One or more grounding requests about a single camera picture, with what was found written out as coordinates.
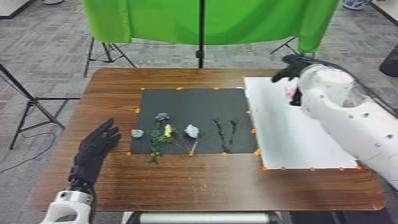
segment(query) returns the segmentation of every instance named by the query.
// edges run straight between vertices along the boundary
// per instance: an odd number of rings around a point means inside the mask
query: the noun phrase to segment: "green screen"
[[[299,49],[320,46],[340,0],[207,0],[207,45],[299,37]],[[198,44],[199,0],[84,0],[98,41],[132,38]]]

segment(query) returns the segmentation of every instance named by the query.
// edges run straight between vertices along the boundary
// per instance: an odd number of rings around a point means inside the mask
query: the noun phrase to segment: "light stand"
[[[196,51],[198,67],[205,66],[205,21],[207,21],[207,0],[199,0],[199,50]]]
[[[93,61],[102,61],[105,63],[114,63],[118,61],[120,58],[125,58],[130,65],[137,68],[127,54],[123,53],[120,47],[116,44],[105,44],[102,43],[102,46],[104,46],[104,52],[105,52],[105,56],[107,56],[107,60],[100,60],[96,58],[91,58],[91,55],[93,55],[93,48],[95,48],[95,43],[96,43],[96,40],[95,40],[95,37],[91,38],[91,47],[89,47],[89,55],[88,55],[88,61],[86,61],[86,69],[84,69],[84,78],[88,77],[88,72],[89,72],[89,67],[91,67],[91,62]],[[111,56],[111,51],[116,50],[121,54],[121,56],[118,58],[112,58]]]
[[[25,111],[24,111],[24,116],[22,116],[22,121],[20,121],[20,124],[18,124],[18,129],[16,129],[16,134],[15,134],[15,138],[13,138],[13,142],[11,142],[11,146],[9,146],[9,150],[15,149],[15,144],[16,144],[16,139],[18,139],[18,136],[20,134],[32,130],[34,128],[41,127],[43,125],[47,124],[57,124],[61,126],[61,128],[64,129],[64,125],[61,124],[59,120],[57,120],[57,117],[59,117],[59,114],[61,114],[61,111],[66,107],[66,104],[68,104],[68,101],[70,100],[80,100],[80,98],[41,98],[41,97],[34,97],[32,94],[29,93],[22,83],[18,82],[13,74],[9,73],[4,65],[0,64],[0,71],[8,77],[8,79],[4,78],[4,76],[0,75],[0,78],[4,79],[4,81],[8,82],[8,84],[11,85],[11,87],[16,89],[16,91],[20,92],[20,94],[24,95],[24,97],[29,99],[29,102],[27,102],[27,107],[25,107]],[[48,112],[47,108],[43,107],[41,105],[41,101],[64,101],[63,102],[63,105],[59,107],[59,110],[56,112],[56,115],[52,115],[52,113]],[[29,111],[31,111],[31,107],[36,107],[41,111],[41,113],[45,114],[47,118],[48,118],[48,121],[41,122],[40,124],[29,126],[24,128],[24,124],[25,124],[25,120],[27,120],[27,116],[29,116]]]
[[[299,54],[299,52],[295,51],[295,49],[292,48],[290,46],[290,42],[297,39],[297,37],[292,37],[290,40],[285,42],[285,44],[278,47],[278,49],[271,52],[271,54],[274,54],[281,49],[283,47],[288,47],[290,50],[294,51],[295,54]]]

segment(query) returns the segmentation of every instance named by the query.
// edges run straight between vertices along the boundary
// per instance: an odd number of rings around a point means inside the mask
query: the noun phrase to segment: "finger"
[[[120,127],[114,127],[114,128],[109,130],[107,138],[111,138],[118,133],[120,133]]]
[[[100,127],[96,128],[96,130],[91,132],[89,136],[84,139],[84,142],[89,143],[96,137],[104,134],[104,132],[109,131],[111,127],[114,125],[114,118],[111,118],[107,120],[107,122],[100,125]]]
[[[109,149],[114,148],[114,146],[116,146],[116,144],[118,144],[120,141],[121,141],[121,134],[118,134],[118,135],[111,138],[111,140],[109,140],[109,142],[107,142],[107,148],[109,148]]]
[[[104,151],[100,152],[100,156],[102,156],[102,157],[107,156],[109,151],[114,149],[120,140],[121,140],[121,134],[118,134],[118,135],[111,138],[111,140],[107,141],[107,143],[105,143],[107,145],[105,145],[105,147],[104,147]]]

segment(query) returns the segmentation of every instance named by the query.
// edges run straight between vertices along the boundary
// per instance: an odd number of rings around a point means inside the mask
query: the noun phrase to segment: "cable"
[[[15,166],[11,166],[9,168],[6,168],[6,169],[0,171],[0,174],[6,173],[9,170],[13,170],[16,167],[20,167],[31,160],[34,160],[36,158],[40,158],[40,156],[45,154],[45,152],[52,149],[52,147],[54,147],[54,143],[56,143],[56,139],[57,139],[57,135],[56,135],[52,132],[45,132],[45,133],[41,133],[41,134],[38,134],[38,135],[32,135],[32,136],[25,136],[25,135],[22,134],[22,136],[24,136],[25,138],[34,138],[34,137],[38,137],[38,136],[41,136],[41,135],[52,135],[52,136],[54,136],[52,143],[50,143],[47,149],[41,151],[41,153],[40,153],[31,159],[24,160]]]

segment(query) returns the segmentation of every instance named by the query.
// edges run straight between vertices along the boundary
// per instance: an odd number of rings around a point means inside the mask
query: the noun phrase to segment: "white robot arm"
[[[320,121],[343,150],[398,189],[397,117],[370,97],[358,106],[345,106],[354,77],[343,70],[311,65],[301,72],[299,89],[306,114]]]

